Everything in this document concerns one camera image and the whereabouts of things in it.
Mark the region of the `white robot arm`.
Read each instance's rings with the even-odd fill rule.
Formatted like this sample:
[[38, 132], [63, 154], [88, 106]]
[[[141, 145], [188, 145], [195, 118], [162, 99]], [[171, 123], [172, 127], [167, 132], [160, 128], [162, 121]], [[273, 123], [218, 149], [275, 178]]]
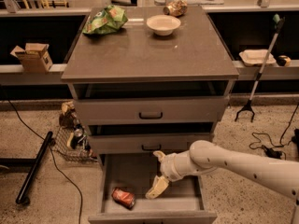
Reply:
[[147, 199], [155, 199], [185, 176], [199, 176], [217, 168], [229, 170], [246, 179], [295, 200], [292, 224], [299, 224], [299, 163], [219, 147], [205, 140], [195, 141], [186, 151], [165, 155], [156, 150], [161, 176], [155, 176]]

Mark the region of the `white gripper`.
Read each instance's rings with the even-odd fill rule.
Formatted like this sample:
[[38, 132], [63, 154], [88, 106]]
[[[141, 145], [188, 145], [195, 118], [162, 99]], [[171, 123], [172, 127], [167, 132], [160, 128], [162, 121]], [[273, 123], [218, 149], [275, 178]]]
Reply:
[[147, 199], [155, 199], [160, 196], [169, 186], [169, 181], [176, 182], [181, 180], [184, 175], [180, 166], [184, 158], [177, 153], [165, 155], [161, 150], [156, 150], [153, 155], [158, 159], [161, 176], [155, 176], [152, 187], [146, 193]]

